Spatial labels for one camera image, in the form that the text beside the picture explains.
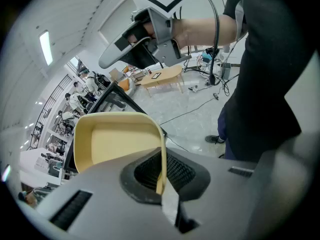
ceiling light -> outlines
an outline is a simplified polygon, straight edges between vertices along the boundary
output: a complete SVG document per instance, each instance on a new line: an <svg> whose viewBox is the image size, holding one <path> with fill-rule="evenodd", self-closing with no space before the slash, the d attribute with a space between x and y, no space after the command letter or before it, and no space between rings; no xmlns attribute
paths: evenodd
<svg viewBox="0 0 320 240"><path fill-rule="evenodd" d="M50 49L49 32L45 31L39 39L46 64L49 66L53 61Z"/></svg>
<svg viewBox="0 0 320 240"><path fill-rule="evenodd" d="M7 180L10 171L11 171L11 167L10 167L10 165L8 164L8 165L5 167L4 172L3 172L3 174L2 174L2 177L1 177L2 182L5 182L5 181Z"/></svg>

small wooden table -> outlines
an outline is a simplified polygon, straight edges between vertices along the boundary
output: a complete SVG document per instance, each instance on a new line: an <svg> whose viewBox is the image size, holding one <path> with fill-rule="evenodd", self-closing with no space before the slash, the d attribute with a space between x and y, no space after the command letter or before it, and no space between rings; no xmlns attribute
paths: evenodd
<svg viewBox="0 0 320 240"><path fill-rule="evenodd" d="M146 75L139 82L139 84L141 84L147 90L150 97L151 97L151 95L150 95L148 88L156 87L156 86L160 86L160 85L172 84L172 83L177 83L179 86L180 92L183 93L183 90L182 90L181 85L178 80L178 75L180 75L183 84L185 84L184 79L182 78L181 72L182 72L181 65L174 65L174 66L166 67L161 70L156 70L156 71L152 72L152 74ZM156 79L152 79L152 77L156 73L161 73L161 74Z"/></svg>

black cable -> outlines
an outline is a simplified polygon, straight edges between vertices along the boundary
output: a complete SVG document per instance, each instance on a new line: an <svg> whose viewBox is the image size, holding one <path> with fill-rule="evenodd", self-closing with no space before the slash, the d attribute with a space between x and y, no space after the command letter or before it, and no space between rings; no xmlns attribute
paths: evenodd
<svg viewBox="0 0 320 240"><path fill-rule="evenodd" d="M170 139L174 144L176 144L178 147L182 148L183 150L189 152L188 150L186 150L184 147L180 146L179 144L175 143L172 138L170 138L168 135L166 136L168 139Z"/></svg>
<svg viewBox="0 0 320 240"><path fill-rule="evenodd" d="M212 86L214 86L214 85L210 85L209 87L202 88L202 89L198 89L198 92L199 92L199 91L202 91L202 90L205 90L205 89L209 89L209 88L212 87Z"/></svg>
<svg viewBox="0 0 320 240"><path fill-rule="evenodd" d="M220 23L219 23L219 15L217 12L217 9L215 7L215 4L212 2L212 0L208 0L214 14L214 21L215 21L215 37L214 37L214 46L213 46L213 54L212 54L212 60L211 60L211 65L210 65L210 84L212 85L218 85L219 83L215 83L215 76L213 74L214 70L214 56L216 54L217 48L218 48L218 41L219 41L219 29L220 29Z"/></svg>
<svg viewBox="0 0 320 240"><path fill-rule="evenodd" d="M239 74L236 74L235 76L231 77L228 81L225 82L225 84L229 83L232 79L236 78L237 76L239 76Z"/></svg>
<svg viewBox="0 0 320 240"><path fill-rule="evenodd" d="M192 111L190 111L190 112L187 112L187 113L178 115L178 116L176 116L176 117L174 117L174 118L172 118L172 119L170 119L170 120L168 120L168 121L165 121L165 122L163 122L163 123L160 123L159 125L162 126L162 125L164 125L164 124L172 121L173 119L179 118L179 117L181 117L181 116L183 116L183 115L186 115L186 114L189 114L189 113L191 113L191 112L193 112L193 111L196 111L196 110L200 109L204 104L206 104L206 103L208 103L208 102L210 102L210 101L212 101L212 100L215 100L215 99L216 99L216 98L209 99L208 101L206 101L205 103L203 103L201 106L197 107L196 109L194 109L194 110L192 110Z"/></svg>
<svg viewBox="0 0 320 240"><path fill-rule="evenodd" d="M189 71L197 71L197 72L200 72L200 73L204 73L204 74L206 74L206 75L210 75L210 73L207 72L207 71L203 71L203 70L199 70L199 69L195 69L195 68L191 68L191 67L187 67L187 69L189 69L189 70L187 70L186 72L189 72Z"/></svg>
<svg viewBox="0 0 320 240"><path fill-rule="evenodd" d="M221 69L221 78L224 77L225 75L225 71L226 71L226 65L227 65L227 62L228 62L228 59L230 57L230 54L233 52L233 50L235 49L237 43L244 37L241 37L238 41L236 41L236 43L234 44L234 46L232 47L231 51L229 52L228 56L226 57L225 61L222 63L222 69Z"/></svg>

equipment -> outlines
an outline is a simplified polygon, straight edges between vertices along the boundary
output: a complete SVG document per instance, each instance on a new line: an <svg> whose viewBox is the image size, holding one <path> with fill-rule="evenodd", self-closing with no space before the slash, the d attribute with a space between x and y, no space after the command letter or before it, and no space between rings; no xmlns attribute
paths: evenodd
<svg viewBox="0 0 320 240"><path fill-rule="evenodd" d="M262 239L301 219L297 210L305 210L298 206L317 175L319 143L318 134L301 134L258 164L168 148L167 175L179 195L174 226L154 190L156 149L88 168L39 205L41 218L21 209L51 239Z"/></svg>
<svg viewBox="0 0 320 240"><path fill-rule="evenodd" d="M88 76L88 78L94 79L95 84L98 86L99 90L105 90L111 84L108 78L104 74L98 74L92 71L94 77Z"/></svg>
<svg viewBox="0 0 320 240"><path fill-rule="evenodd" d="M182 5L183 0L134 0L143 9L134 11L133 21L104 51L99 58L99 66L110 67L116 61L123 61L139 69L144 69L157 62L170 67L191 58L182 55L177 42L172 37L173 19L171 16ZM151 38L145 23L151 22L155 38ZM136 43L129 43L134 35Z"/></svg>
<svg viewBox="0 0 320 240"><path fill-rule="evenodd" d="M189 87L188 89L193 91L195 94L198 92L198 86L196 85L195 87Z"/></svg>
<svg viewBox="0 0 320 240"><path fill-rule="evenodd" d="M88 99L86 99L81 95L77 96L77 103L83 110L87 110L87 111L89 111L94 104L93 102L89 101Z"/></svg>

concrete floor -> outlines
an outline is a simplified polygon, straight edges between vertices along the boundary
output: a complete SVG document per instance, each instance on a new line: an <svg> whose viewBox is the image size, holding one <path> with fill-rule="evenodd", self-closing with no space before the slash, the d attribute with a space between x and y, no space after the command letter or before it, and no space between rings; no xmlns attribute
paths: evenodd
<svg viewBox="0 0 320 240"><path fill-rule="evenodd" d="M230 78L239 73L239 68L231 69ZM198 86L206 88L206 78L196 71L182 73L184 85L180 82L183 93L180 93L176 83L149 88L151 97L142 86L138 86L132 99L158 124L162 124L174 117L190 112L206 101L213 98L213 93L218 93L222 84L194 93L189 87ZM228 83L230 95L234 92L238 78ZM207 135L217 135L217 119L226 101L229 99L221 89L219 100L213 99L199 109L182 115L161 127L178 145L187 151L199 155L218 157L225 152L224 144L211 144L205 141ZM169 138L167 147L180 148Z"/></svg>

